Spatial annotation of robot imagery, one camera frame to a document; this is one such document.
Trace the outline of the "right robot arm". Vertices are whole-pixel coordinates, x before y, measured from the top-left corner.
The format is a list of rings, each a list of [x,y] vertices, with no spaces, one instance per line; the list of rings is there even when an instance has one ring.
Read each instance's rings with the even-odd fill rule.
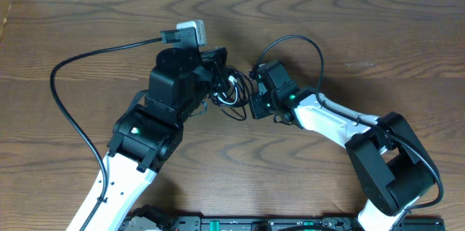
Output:
[[[343,147],[368,201],[358,214],[362,230],[393,230],[439,177],[424,146],[403,116],[357,113],[313,88],[300,89],[282,62],[253,73],[259,90],[251,99],[255,119],[322,134]]]

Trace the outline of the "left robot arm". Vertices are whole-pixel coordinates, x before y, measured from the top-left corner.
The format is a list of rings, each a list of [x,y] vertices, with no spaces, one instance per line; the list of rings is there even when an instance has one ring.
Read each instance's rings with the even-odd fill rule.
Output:
[[[113,127],[103,173],[68,226],[69,230],[117,230],[182,141],[184,123],[208,94],[226,92],[227,50],[168,48],[158,53],[149,87],[133,99]]]

